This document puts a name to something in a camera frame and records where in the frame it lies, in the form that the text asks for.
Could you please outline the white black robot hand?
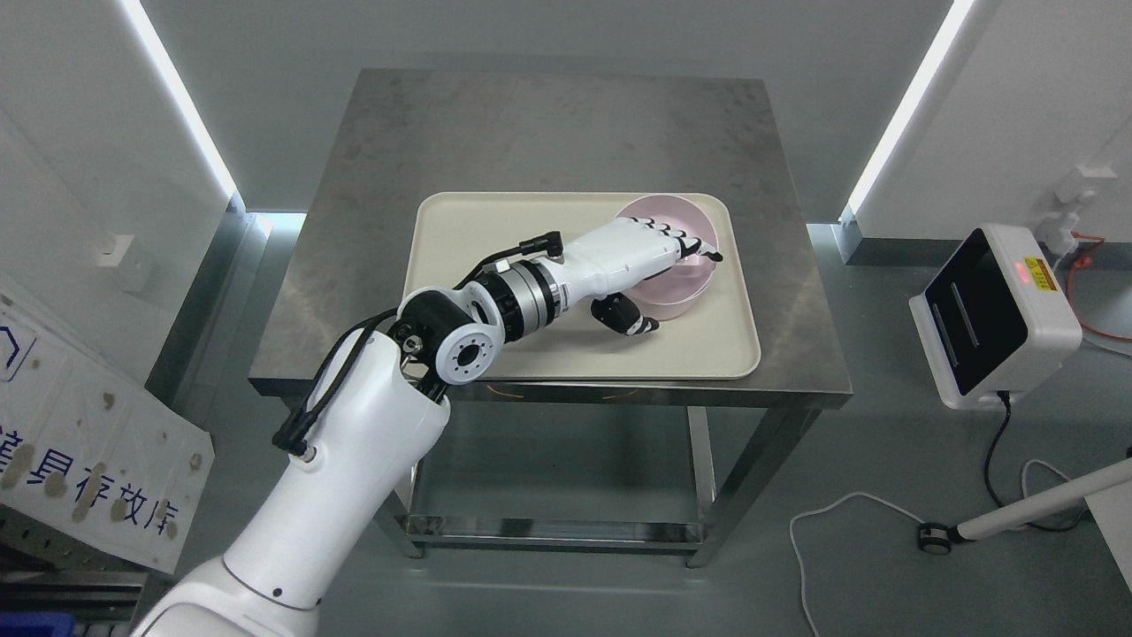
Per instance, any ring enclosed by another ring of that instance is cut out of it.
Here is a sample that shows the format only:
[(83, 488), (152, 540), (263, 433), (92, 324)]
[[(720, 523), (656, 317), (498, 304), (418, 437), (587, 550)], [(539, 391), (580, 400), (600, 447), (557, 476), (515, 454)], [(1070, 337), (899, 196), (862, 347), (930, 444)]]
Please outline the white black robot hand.
[(704, 257), (722, 262), (713, 243), (668, 223), (650, 218), (618, 217), (563, 246), (561, 259), (544, 259), (554, 282), (555, 309), (548, 321), (590, 298), (597, 302), (600, 322), (623, 335), (659, 329), (659, 319), (640, 313), (623, 292), (643, 279), (659, 277), (681, 259)]

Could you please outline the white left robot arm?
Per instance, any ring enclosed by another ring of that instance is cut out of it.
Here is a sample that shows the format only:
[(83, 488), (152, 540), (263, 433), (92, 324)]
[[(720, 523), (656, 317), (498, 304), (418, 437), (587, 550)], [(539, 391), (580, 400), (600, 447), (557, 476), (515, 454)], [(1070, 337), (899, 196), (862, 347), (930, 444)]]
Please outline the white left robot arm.
[[(199, 565), (136, 636), (311, 636), (348, 553), (398, 480), (440, 438), (453, 386), (484, 375), (509, 337), (558, 313), (554, 286), (512, 257), (561, 259), (548, 233), (482, 259), (456, 289), (419, 289), (342, 335), (272, 444), (288, 468), (233, 544)], [(498, 272), (499, 265), (506, 265)]]

